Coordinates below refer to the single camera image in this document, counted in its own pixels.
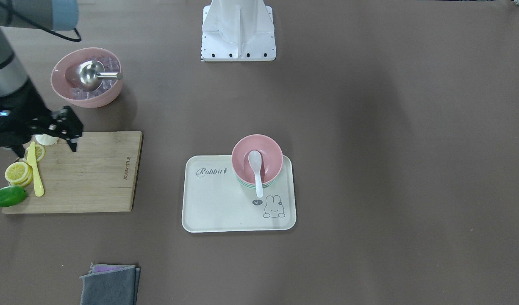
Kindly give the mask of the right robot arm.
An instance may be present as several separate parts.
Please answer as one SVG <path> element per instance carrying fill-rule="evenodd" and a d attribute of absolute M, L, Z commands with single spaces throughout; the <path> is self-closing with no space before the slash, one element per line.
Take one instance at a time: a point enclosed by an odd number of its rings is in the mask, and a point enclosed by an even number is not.
<path fill-rule="evenodd" d="M 79 19 L 75 0 L 0 0 L 0 147 L 11 149 L 19 158 L 34 135 L 63 139 L 77 151 L 83 124 L 75 112 L 64 106 L 48 109 L 34 83 L 11 47 L 2 27 L 40 29 L 64 40 L 79 42 L 61 31 L 76 31 Z"/>

